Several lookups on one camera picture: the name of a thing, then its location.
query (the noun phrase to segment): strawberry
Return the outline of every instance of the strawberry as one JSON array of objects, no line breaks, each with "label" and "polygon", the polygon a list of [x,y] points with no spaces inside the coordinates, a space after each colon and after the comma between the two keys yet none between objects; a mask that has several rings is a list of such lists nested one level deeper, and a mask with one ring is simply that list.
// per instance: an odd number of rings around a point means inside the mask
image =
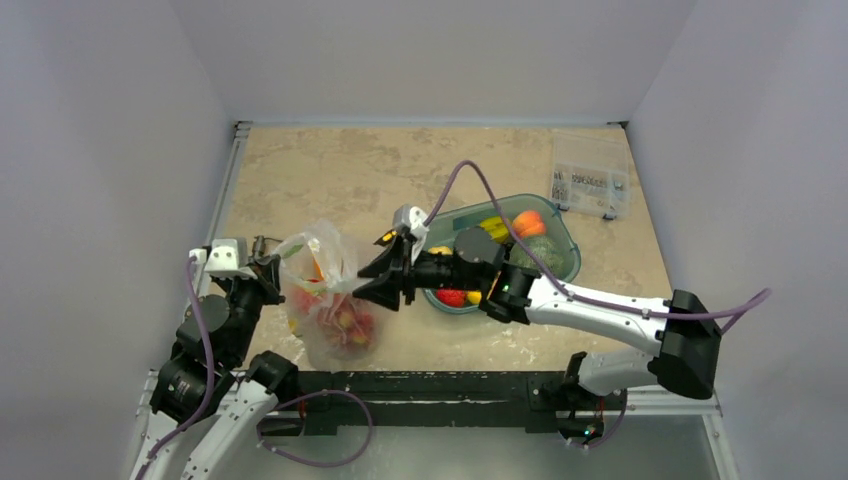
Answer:
[{"label": "strawberry", "polygon": [[462,290],[440,288],[436,290],[436,298],[449,307],[462,308],[465,306],[465,292]]}]

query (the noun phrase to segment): plastic storage box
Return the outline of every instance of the plastic storage box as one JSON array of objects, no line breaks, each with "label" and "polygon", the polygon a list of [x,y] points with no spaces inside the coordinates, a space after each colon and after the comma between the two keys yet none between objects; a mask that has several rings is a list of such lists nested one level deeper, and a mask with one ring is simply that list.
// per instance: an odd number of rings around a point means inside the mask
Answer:
[{"label": "plastic storage box", "polygon": [[551,202],[607,220],[630,213],[627,145],[558,134],[554,137]]},{"label": "plastic storage box", "polygon": [[[580,271],[580,250],[577,244],[571,239],[565,224],[562,223],[562,214],[550,201],[543,197],[532,194],[521,194],[506,197],[498,200],[504,214],[509,219],[515,218],[518,214],[525,210],[536,210],[542,215],[542,220],[547,227],[547,236],[560,248],[557,252],[562,255],[570,263],[571,268],[569,273],[562,278],[566,282],[570,282],[577,276]],[[427,242],[424,244],[424,249],[437,246],[453,247],[456,235],[466,228],[479,225],[480,222],[497,216],[498,212],[491,202],[471,205],[469,207],[460,208],[451,212],[445,212],[436,215],[433,222],[430,224],[430,231],[427,233]],[[435,295],[435,292],[424,290],[424,296],[437,309],[452,313],[464,314],[479,311],[475,305],[453,308],[440,302]]]}]

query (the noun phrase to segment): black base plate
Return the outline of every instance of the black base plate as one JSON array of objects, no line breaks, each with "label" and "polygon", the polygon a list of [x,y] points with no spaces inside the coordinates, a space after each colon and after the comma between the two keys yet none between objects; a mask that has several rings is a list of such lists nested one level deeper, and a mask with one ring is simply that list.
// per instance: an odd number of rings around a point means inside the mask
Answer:
[{"label": "black base plate", "polygon": [[[380,427],[513,427],[526,433],[558,432],[572,409],[554,389],[565,372],[300,372],[304,392],[344,390],[361,398]],[[604,399],[620,410],[624,396]],[[367,425],[360,407],[337,395],[306,404],[304,435],[335,435],[339,426]],[[300,429],[263,428],[266,435],[297,435]]]}]

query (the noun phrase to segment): red fruit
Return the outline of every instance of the red fruit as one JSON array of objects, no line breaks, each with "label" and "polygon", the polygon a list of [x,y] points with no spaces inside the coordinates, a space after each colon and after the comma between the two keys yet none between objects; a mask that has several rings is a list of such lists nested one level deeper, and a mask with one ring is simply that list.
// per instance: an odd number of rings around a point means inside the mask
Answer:
[{"label": "red fruit", "polygon": [[302,288],[296,288],[291,293],[291,298],[289,299],[294,305],[294,307],[301,313],[307,314],[309,310],[312,309],[315,305],[321,303],[321,299],[316,297],[315,295],[303,290]]},{"label": "red fruit", "polygon": [[362,328],[373,328],[374,315],[371,315],[370,313],[360,313],[356,317],[356,323]]},{"label": "red fruit", "polygon": [[440,288],[436,291],[436,298],[449,307],[462,308],[465,306],[465,292],[462,290]]}]

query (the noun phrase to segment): white wall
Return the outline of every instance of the white wall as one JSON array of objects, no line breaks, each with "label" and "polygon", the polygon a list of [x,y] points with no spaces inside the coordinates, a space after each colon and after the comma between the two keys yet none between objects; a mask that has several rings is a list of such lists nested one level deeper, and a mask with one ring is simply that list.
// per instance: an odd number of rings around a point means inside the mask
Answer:
[{"label": "white wall", "polygon": [[228,112],[284,122],[629,118],[695,0],[171,0]]},{"label": "white wall", "polygon": [[674,284],[730,306],[745,479],[845,478],[848,3],[700,0],[629,127]]},{"label": "white wall", "polygon": [[0,477],[118,478],[230,125],[165,0],[0,2]]}]

